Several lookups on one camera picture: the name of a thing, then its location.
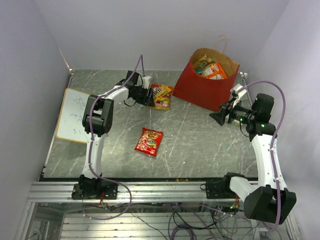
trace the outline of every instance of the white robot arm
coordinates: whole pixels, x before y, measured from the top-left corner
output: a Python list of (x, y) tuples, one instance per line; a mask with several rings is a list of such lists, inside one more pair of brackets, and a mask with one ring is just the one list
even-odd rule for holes
[(226, 116), (229, 115), (228, 123), (238, 120), (240, 124), (246, 125), (249, 140), (253, 146), (258, 170), (258, 184), (251, 185), (245, 176), (237, 173), (228, 173), (224, 177), (227, 191), (232, 191), (244, 202), (244, 214), (249, 219), (276, 222), (277, 216), (277, 186), (275, 172), (272, 164), (271, 154), (274, 156), (277, 170), (281, 196), (280, 224), (284, 222), (289, 212), (294, 207), (297, 198), (294, 192), (288, 191), (288, 187), (281, 173), (278, 153), (277, 139), (274, 140), (271, 149), (270, 143), (276, 131), (276, 127), (269, 123), (270, 113), (274, 105), (274, 98), (259, 93), (252, 104), (251, 109), (241, 106), (241, 98), (244, 96), (241, 85), (231, 89), (233, 98), (220, 106), (220, 112), (210, 113), (221, 126), (224, 125)]
[[(101, 195), (101, 192), (107, 190), (102, 186), (102, 181), (96, 175), (102, 175), (101, 157), (107, 133), (112, 127), (114, 105), (118, 105), (119, 103), (132, 98), (138, 104), (151, 107), (155, 106), (153, 101), (153, 89), (151, 88), (153, 77), (141, 77), (137, 72), (132, 74), (132, 71), (128, 71), (126, 79), (118, 82), (114, 87), (115, 90), (109, 95), (104, 93), (103, 95), (106, 96), (101, 97), (94, 105), (92, 113), (93, 142), (91, 139), (92, 134), (90, 131), (89, 116), (94, 101), (98, 96), (90, 95), (88, 97), (82, 118), (82, 125), (84, 126), (87, 139), (85, 165), (82, 174), (78, 179), (78, 183), (74, 185), (72, 199), (83, 199), (84, 197), (96, 198)], [(119, 86), (121, 86), (131, 75), (130, 81), (124, 87), (119, 88)], [(112, 186), (112, 184), (106, 186), (108, 190), (110, 190), (111, 187), (114, 187), (114, 190), (116, 191), (117, 186), (115, 184), (114, 186)]]
[[(130, 76), (131, 73), (132, 73), (131, 71), (128, 72), (127, 78)], [(151, 93), (151, 96), (152, 96), (152, 89), (151, 89), (151, 82), (152, 81), (153, 81), (152, 76), (143, 76), (143, 77), (139, 78), (138, 73), (136, 73), (133, 77), (133, 87), (136, 87), (137, 89), (142, 90), (143, 93), (144, 92), (146, 92), (147, 94)], [(127, 100), (130, 97), (135, 99), (135, 96), (131, 95), (130, 86), (132, 86), (132, 85), (129, 85), (129, 87), (122, 87), (122, 88), (114, 91), (110, 95), (108, 95), (106, 97), (102, 97), (101, 99), (112, 100), (113, 105), (121, 104), (121, 103), (123, 103), (123, 101)], [(141, 104), (152, 105), (153, 101), (149, 98), (149, 95), (146, 95), (146, 101)], [(94, 141), (93, 141), (92, 150), (91, 150), (91, 166), (97, 175), (102, 174), (101, 157), (102, 157), (102, 151), (103, 151), (106, 136), (107, 136), (107, 133), (103, 133), (101, 136), (98, 136), (96, 133), (94, 134)], [(90, 132), (87, 132), (87, 134), (86, 134), (86, 142), (87, 142), (87, 144), (86, 144), (85, 165), (84, 165), (82, 174), (88, 179), (97, 179), (97, 177), (89, 169), (88, 159), (89, 159), (89, 148), (90, 148), (90, 143), (91, 143), (91, 133)]]

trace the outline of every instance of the snack package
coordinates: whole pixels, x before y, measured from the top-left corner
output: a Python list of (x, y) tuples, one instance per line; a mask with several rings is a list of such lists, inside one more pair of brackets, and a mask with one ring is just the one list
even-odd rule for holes
[(228, 78), (224, 69), (218, 62), (212, 63), (206, 67), (203, 71), (202, 77), (206, 79), (226, 79)]
[(202, 73), (204, 68), (210, 63), (212, 63), (212, 59), (207, 57), (207, 54), (205, 54), (202, 58), (200, 58), (193, 64), (195, 72), (197, 74)]
[(151, 130), (143, 127), (141, 137), (134, 150), (156, 157), (163, 135), (164, 133), (162, 131)]
[(152, 84), (151, 87), (153, 88), (152, 97), (154, 102), (157, 102), (159, 99), (172, 92), (173, 90), (172, 87), (166, 85)]
[(153, 88), (153, 93), (152, 93), (153, 100), (157, 99), (157, 101), (154, 101), (155, 107), (150, 106), (150, 108), (169, 110), (170, 96), (174, 88), (172, 86), (158, 85), (158, 84), (151, 84), (151, 87)]

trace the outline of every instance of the white wall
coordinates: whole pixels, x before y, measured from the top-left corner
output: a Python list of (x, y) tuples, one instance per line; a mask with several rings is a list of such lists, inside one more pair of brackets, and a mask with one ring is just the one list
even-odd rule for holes
[(14, 239), (70, 72), (32, 0), (0, 1), (0, 239)]
[(132, 69), (142, 53), (147, 69), (182, 70), (226, 34), (226, 54), (247, 72), (289, 0), (35, 2), (72, 69)]
[[(286, 96), (286, 116), (278, 134), (278, 154), (289, 190), (297, 194), (295, 213), (304, 239), (319, 239), (320, 197), (320, 1), (291, 0), (249, 72), (248, 82), (269, 80)], [(282, 110), (276, 88), (250, 89), (275, 96), (272, 121)]]

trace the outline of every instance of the whiteboard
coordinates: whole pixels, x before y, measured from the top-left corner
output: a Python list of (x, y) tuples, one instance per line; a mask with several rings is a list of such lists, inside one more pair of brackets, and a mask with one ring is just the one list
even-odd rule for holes
[(87, 133), (82, 126), (82, 118), (90, 94), (67, 88), (64, 91), (55, 136), (58, 139), (87, 143)]

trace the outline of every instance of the gray marble surface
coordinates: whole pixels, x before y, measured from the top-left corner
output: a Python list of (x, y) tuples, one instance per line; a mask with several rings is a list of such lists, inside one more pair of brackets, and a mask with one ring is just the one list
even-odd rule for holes
[[(147, 71), (156, 84), (175, 86), (181, 71)], [(125, 78), (126, 70), (73, 70), (71, 88), (102, 94)], [(236, 83), (241, 82), (238, 76)], [(243, 106), (249, 107), (246, 99)], [(102, 153), (107, 178), (207, 178), (227, 172), (257, 177), (249, 139), (239, 128), (218, 125), (211, 111), (171, 96), (171, 110), (139, 104), (115, 107), (113, 125)], [(142, 128), (164, 132), (157, 157), (134, 150)], [(55, 138), (45, 168), (46, 178), (77, 178), (86, 160), (86, 145)]]

